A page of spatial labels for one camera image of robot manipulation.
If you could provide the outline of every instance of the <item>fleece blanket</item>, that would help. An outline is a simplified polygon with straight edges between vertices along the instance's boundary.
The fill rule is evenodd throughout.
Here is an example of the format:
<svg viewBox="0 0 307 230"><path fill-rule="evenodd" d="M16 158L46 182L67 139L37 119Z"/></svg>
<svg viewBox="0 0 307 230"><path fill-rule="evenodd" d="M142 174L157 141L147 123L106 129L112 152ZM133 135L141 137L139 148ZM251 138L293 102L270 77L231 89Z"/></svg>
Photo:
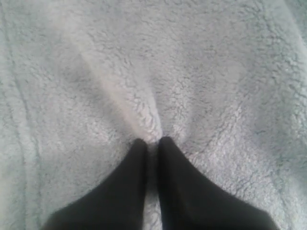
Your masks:
<svg viewBox="0 0 307 230"><path fill-rule="evenodd" d="M37 230L131 142L307 226L307 2L0 0L0 229ZM156 195L144 229L161 229Z"/></svg>

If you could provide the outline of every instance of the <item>white fleece blanket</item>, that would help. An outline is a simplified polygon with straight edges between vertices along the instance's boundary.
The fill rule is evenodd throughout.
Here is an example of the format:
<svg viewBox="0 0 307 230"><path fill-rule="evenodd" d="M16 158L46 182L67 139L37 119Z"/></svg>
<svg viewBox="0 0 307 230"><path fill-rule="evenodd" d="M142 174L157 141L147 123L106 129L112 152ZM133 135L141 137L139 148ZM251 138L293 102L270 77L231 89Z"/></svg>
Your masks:
<svg viewBox="0 0 307 230"><path fill-rule="evenodd" d="M282 230L307 226L305 0L0 0L0 229L37 230L172 136ZM148 196L144 229L161 229Z"/></svg>

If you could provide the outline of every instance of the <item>fluffy white fabric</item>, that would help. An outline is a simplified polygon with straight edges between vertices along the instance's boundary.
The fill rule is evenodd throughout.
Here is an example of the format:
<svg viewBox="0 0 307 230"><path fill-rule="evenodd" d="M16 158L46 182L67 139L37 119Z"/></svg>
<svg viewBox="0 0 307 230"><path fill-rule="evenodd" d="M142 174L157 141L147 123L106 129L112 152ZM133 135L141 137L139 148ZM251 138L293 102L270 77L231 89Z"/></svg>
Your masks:
<svg viewBox="0 0 307 230"><path fill-rule="evenodd" d="M37 230L172 136L283 230L307 226L304 0L0 0L0 229ZM161 229L148 197L144 229Z"/></svg>

